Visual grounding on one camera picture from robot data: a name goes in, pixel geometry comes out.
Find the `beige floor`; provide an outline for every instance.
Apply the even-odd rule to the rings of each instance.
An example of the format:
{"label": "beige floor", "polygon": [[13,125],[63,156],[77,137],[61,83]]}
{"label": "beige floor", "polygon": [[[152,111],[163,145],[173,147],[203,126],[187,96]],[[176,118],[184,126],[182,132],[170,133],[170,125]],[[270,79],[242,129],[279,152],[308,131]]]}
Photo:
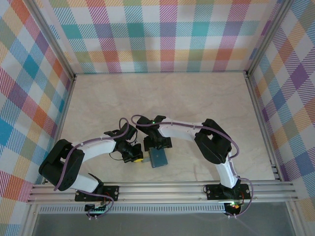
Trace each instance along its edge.
{"label": "beige floor", "polygon": [[[118,128],[121,117],[142,114],[200,122],[214,119],[239,145],[237,173],[249,179],[274,179],[242,73],[98,74],[77,78],[62,138],[71,142],[99,137]],[[138,140],[144,135],[139,132]],[[168,165],[123,163],[101,155],[82,165],[103,181],[219,180],[193,142],[172,139]],[[113,157],[121,158],[119,153]]]}

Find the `plaid wall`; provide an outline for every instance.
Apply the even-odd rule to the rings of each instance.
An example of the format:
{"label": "plaid wall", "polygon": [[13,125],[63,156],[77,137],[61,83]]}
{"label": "plaid wall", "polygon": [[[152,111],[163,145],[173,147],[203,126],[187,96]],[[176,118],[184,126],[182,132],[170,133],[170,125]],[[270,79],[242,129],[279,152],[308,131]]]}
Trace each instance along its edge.
{"label": "plaid wall", "polygon": [[276,2],[37,0],[78,73],[243,71]]}
{"label": "plaid wall", "polygon": [[281,171],[315,235],[315,1],[294,2],[253,82]]}
{"label": "plaid wall", "polygon": [[15,236],[70,79],[22,0],[0,0],[0,236]]}

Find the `purple cable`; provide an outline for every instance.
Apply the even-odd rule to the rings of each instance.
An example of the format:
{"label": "purple cable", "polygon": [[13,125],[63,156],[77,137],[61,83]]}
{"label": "purple cable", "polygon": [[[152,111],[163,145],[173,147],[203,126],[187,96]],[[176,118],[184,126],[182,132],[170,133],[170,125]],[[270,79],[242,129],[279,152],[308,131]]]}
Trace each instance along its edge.
{"label": "purple cable", "polygon": [[96,141],[101,141],[101,140],[112,140],[112,139],[115,139],[115,138],[120,138],[120,137],[122,137],[122,136],[125,135],[125,134],[128,132],[128,130],[129,130],[129,122],[128,122],[128,120],[127,120],[126,118],[124,118],[124,117],[123,117],[123,118],[120,118],[119,124],[121,123],[122,120],[125,120],[125,121],[127,122],[127,129],[126,129],[122,134],[120,134],[120,135],[118,135],[118,136],[115,136],[115,137],[89,139],[89,140],[86,140],[86,141],[84,141],[84,142],[82,142],[82,143],[79,143],[78,145],[74,146],[74,147],[70,150],[70,152],[68,153],[68,155],[67,155],[67,157],[66,157],[66,159],[65,159],[65,161],[64,161],[64,164],[63,164],[63,171],[62,171],[62,173],[61,173],[60,179],[59,179],[59,181],[58,181],[56,187],[54,188],[54,191],[56,191],[56,190],[60,187],[61,182],[63,181],[64,175],[65,175],[65,170],[66,170],[66,168],[67,168],[68,161],[69,161],[70,156],[71,156],[71,154],[73,153],[73,151],[74,151],[76,148],[81,147],[81,146],[86,145],[86,144],[89,144],[89,143],[94,143],[94,142],[96,142]]}
{"label": "purple cable", "polygon": [[[112,197],[110,197],[110,196],[102,195],[102,194],[96,194],[96,193],[89,193],[89,192],[82,191],[82,190],[80,190],[80,192],[85,193],[85,194],[88,194],[88,195],[91,195],[91,196],[108,198],[109,200],[112,201],[112,204],[110,205],[110,207],[109,207],[104,213],[102,213],[101,215],[95,217],[95,219],[103,217],[107,212],[110,211],[110,209],[111,209],[111,208],[113,207],[113,205],[114,205],[114,199],[113,199]],[[91,212],[91,210],[88,211],[88,217],[89,217],[89,219],[92,218],[92,217],[90,216],[90,212]]]}
{"label": "purple cable", "polygon": [[171,125],[179,125],[179,126],[185,126],[185,127],[189,127],[189,128],[197,128],[197,129],[207,129],[207,130],[210,130],[210,131],[213,131],[219,135],[221,135],[222,137],[226,138],[227,140],[229,140],[236,148],[236,154],[229,157],[228,158],[228,161],[229,161],[229,164],[230,164],[230,167],[231,167],[231,170],[232,170],[232,173],[233,175],[238,178],[239,180],[243,180],[243,181],[248,181],[250,183],[250,186],[252,188],[252,196],[251,196],[251,199],[250,199],[250,202],[248,203],[247,207],[245,208],[245,210],[243,210],[241,213],[237,214],[237,216],[239,215],[242,215],[244,214],[248,208],[250,207],[250,205],[252,204],[252,199],[253,199],[253,195],[254,195],[254,188],[252,186],[252,182],[248,179],[248,178],[241,178],[239,176],[236,175],[234,169],[233,169],[233,165],[232,165],[232,162],[230,162],[231,159],[233,159],[234,157],[237,157],[238,154],[240,153],[240,149],[239,147],[237,146],[237,144],[229,137],[227,136],[226,134],[223,134],[222,132],[216,130],[216,129],[213,129],[213,128],[209,128],[207,126],[201,126],[201,125],[192,125],[192,124],[183,124],[183,123],[178,123],[178,122],[157,122],[157,123],[154,123],[154,124],[137,124],[136,122],[133,121],[133,119],[135,117],[143,117],[142,115],[133,115],[131,117],[131,123],[137,125],[137,126],[142,126],[142,127],[149,127],[149,126],[153,126],[153,125],[159,125],[159,124],[171,124]]}

